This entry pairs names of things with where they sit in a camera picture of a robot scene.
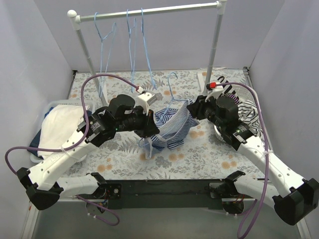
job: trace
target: table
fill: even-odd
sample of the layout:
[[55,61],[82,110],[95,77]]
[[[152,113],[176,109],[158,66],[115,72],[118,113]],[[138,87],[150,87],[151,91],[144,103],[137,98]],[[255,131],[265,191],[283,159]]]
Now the table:
[[[167,76],[171,71],[154,71],[154,80],[158,86],[153,90],[148,72],[136,72],[135,84],[145,90],[160,93],[161,99],[151,105],[154,112],[167,106],[170,93]],[[175,71],[178,79],[171,76],[173,94],[177,99],[196,99],[200,94],[198,74],[205,75],[205,70]],[[114,73],[130,79],[130,72]],[[77,73],[69,95],[70,99],[80,98],[80,89],[89,73]],[[230,82],[246,83],[242,70],[215,70],[212,80],[225,76]],[[136,92],[131,93],[131,87],[124,82],[108,77],[108,100],[118,94],[127,94],[135,98]],[[97,108],[101,101],[93,81],[85,88],[85,99],[94,100]],[[234,171],[240,170],[258,178],[263,173],[245,156],[237,153],[229,145],[219,141],[213,131],[213,124],[202,120],[200,125],[191,128],[185,144],[175,150],[165,149],[151,159],[145,158],[145,151],[138,145],[139,138],[133,132],[117,133],[114,139],[105,142],[100,149],[87,155],[86,159],[73,165],[63,176],[77,177],[87,173],[99,172],[107,180],[138,180],[138,179],[213,179],[225,178]]]

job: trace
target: wire hanger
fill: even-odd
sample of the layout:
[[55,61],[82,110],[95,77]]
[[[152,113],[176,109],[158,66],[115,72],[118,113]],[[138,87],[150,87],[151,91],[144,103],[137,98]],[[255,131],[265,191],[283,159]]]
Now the wire hanger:
[[[174,95],[173,95],[173,91],[171,90],[171,86],[170,86],[170,82],[169,82],[169,79],[170,79],[170,76],[174,74],[176,76],[176,78],[178,79],[178,76],[176,74],[176,72],[170,72],[169,75],[167,76],[167,82],[168,82],[168,87],[169,87],[169,92],[170,92],[170,96],[171,96],[171,100],[170,100],[170,104],[167,106],[165,112],[163,113],[162,117],[160,118],[160,120],[162,120],[162,118],[165,116],[166,112],[168,111],[168,109],[170,108],[170,106],[172,105],[172,103],[174,101],[185,101],[185,102],[188,102],[188,100],[182,100],[182,99],[175,99]],[[138,146],[140,148],[143,148],[144,146],[148,145],[149,143],[146,143],[144,145],[141,145],[141,141],[142,141],[142,138],[139,140],[138,142]]]
[[[100,30],[96,24],[96,14],[98,14],[97,12],[94,14],[94,25],[95,25],[95,28],[98,32],[98,35],[101,39],[101,58],[100,58],[100,73],[102,73],[102,64],[103,64],[103,41],[105,39],[108,38],[108,36],[113,33],[113,38],[112,38],[112,42],[111,42],[111,46],[110,46],[110,51],[109,51],[109,55],[108,55],[108,60],[107,60],[107,63],[106,63],[106,67],[105,67],[105,73],[107,73],[107,70],[108,70],[108,65],[109,65],[109,60],[110,60],[110,56],[111,56],[111,52],[112,52],[112,48],[113,48],[113,43],[114,43],[114,38],[115,38],[115,33],[116,33],[116,29],[117,29],[117,26],[116,26],[116,22],[113,23],[112,25],[112,31],[110,31],[106,36],[102,37],[101,33],[100,33]],[[104,84],[105,84],[105,78],[100,78],[100,87],[99,87],[99,97],[102,96],[102,92],[103,92],[103,87],[104,87]]]
[[148,53],[148,47],[146,44],[146,39],[145,39],[145,33],[144,33],[144,15],[143,15],[143,8],[141,8],[141,12],[142,12],[142,26],[141,26],[141,30],[142,30],[142,34],[143,34],[143,42],[144,42],[144,49],[145,49],[145,55],[146,55],[146,61],[148,62],[148,67],[149,67],[149,72],[150,72],[150,77],[151,77],[151,82],[152,85],[154,87],[154,89],[156,90],[156,83],[155,80],[153,78],[153,74],[152,74],[152,70],[151,70],[151,65],[150,65],[150,59],[149,59],[149,53]]
[[170,72],[169,75],[167,76],[167,82],[168,82],[168,87],[169,87],[169,92],[170,92],[170,96],[171,96],[171,100],[170,100],[170,104],[167,106],[164,114],[162,115],[162,117],[165,116],[167,110],[170,108],[171,104],[174,102],[174,101],[188,101],[188,100],[182,100],[182,99],[175,99],[174,95],[173,95],[173,92],[171,90],[171,86],[170,86],[170,83],[169,83],[169,79],[170,79],[170,76],[174,74],[176,76],[176,78],[178,79],[177,77],[177,74],[176,72]]
[[[126,10],[126,22],[128,24],[129,31],[129,52],[130,52],[130,62],[131,62],[131,82],[134,84],[134,76],[135,76],[135,55],[136,55],[136,42],[137,42],[137,27],[136,27],[136,18],[134,18],[134,25],[130,28],[129,24],[129,10]],[[132,63],[132,53],[131,53],[131,33],[132,29],[135,28],[135,42],[134,42],[134,59]]]

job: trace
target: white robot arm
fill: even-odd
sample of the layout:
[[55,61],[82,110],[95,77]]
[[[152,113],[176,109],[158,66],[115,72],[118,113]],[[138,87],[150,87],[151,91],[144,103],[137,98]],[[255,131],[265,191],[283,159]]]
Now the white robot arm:
[[51,154],[29,169],[19,169],[16,174],[31,202],[39,210],[44,210],[62,197],[78,194],[89,194],[94,198],[104,196],[108,185],[98,173],[74,178],[61,178],[61,175],[105,141],[114,138],[116,132],[134,131],[140,137],[158,134],[154,112],[149,109],[149,105],[156,100],[155,97],[151,93],[142,93],[137,98],[138,105],[134,107],[135,101],[131,97],[118,95],[110,101],[109,106],[97,109],[89,117],[89,132],[78,146],[68,151],[63,150],[83,137],[85,122],[62,145],[62,152]]
[[[208,119],[221,132],[223,139],[235,150],[245,155],[262,172],[265,172],[265,149],[261,139],[245,123],[238,120],[236,105],[228,97],[217,100],[218,94],[199,96],[196,102],[187,108],[198,120]],[[38,165],[30,169],[21,168],[17,176],[26,189],[32,203],[44,210],[55,204],[59,198],[79,194],[88,194],[93,198],[102,198],[110,190],[110,184],[98,173],[83,177],[60,178],[74,163],[83,156],[96,150],[102,143],[114,137],[119,131],[132,131],[140,136],[152,136],[159,133],[149,110],[147,101],[153,96],[145,93],[139,96],[139,106],[125,95],[111,100],[108,107],[98,109],[89,117],[90,129],[86,140],[69,151],[53,153]],[[85,122],[81,123],[72,136],[62,145],[68,148],[83,137]],[[318,205],[319,183],[315,179],[307,181],[301,175],[286,166],[274,153],[269,153],[269,179],[265,203],[274,208],[277,214],[288,224],[294,225]],[[260,199],[263,183],[237,171],[225,179],[221,194],[245,194]]]
[[[216,83],[207,85],[216,87]],[[268,177],[272,185],[267,185],[265,203],[274,208],[279,217],[289,225],[295,225],[318,206],[319,183],[315,179],[306,180],[285,165],[271,151],[265,152],[264,143],[256,132],[238,118],[238,107],[231,97],[218,97],[222,93],[217,86],[208,96],[198,96],[187,106],[193,118],[208,119],[221,134],[223,140],[236,151],[251,160],[263,173],[266,157],[269,157]],[[263,182],[254,180],[237,171],[225,179],[225,184],[216,188],[219,195],[249,195],[260,199]]]

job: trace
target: gray wall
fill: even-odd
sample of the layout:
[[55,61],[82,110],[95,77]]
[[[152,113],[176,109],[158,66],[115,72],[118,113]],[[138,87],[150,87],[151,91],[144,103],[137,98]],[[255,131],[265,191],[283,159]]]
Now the gray wall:
[[[66,16],[73,9],[79,15],[163,7],[209,0],[35,0],[65,59],[73,70],[89,71],[71,23]],[[215,66],[250,66],[284,0],[229,0],[218,42]],[[145,16],[145,29],[153,69],[195,69],[207,67],[216,9]],[[140,30],[141,18],[138,18]],[[116,19],[118,34],[109,70],[130,70],[126,19]],[[110,31],[113,20],[99,21],[101,32]],[[81,25],[96,70],[99,69],[100,39],[93,22]],[[143,40],[138,38],[137,69],[147,69]]]
[[[251,66],[275,153],[319,180],[319,1],[286,0]],[[306,217],[318,238],[319,209]]]
[[[0,238],[17,239],[29,202],[4,154],[30,143],[43,107],[67,97],[72,71],[33,0],[0,0],[0,15]],[[15,169],[30,166],[26,151],[9,158]]]

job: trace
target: white towel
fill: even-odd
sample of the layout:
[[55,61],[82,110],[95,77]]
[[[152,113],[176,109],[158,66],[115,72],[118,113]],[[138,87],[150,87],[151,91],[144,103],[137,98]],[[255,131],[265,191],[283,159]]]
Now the white towel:
[[[57,105],[42,122],[39,148],[60,149],[82,121],[82,106]],[[38,151],[43,159],[51,154]]]

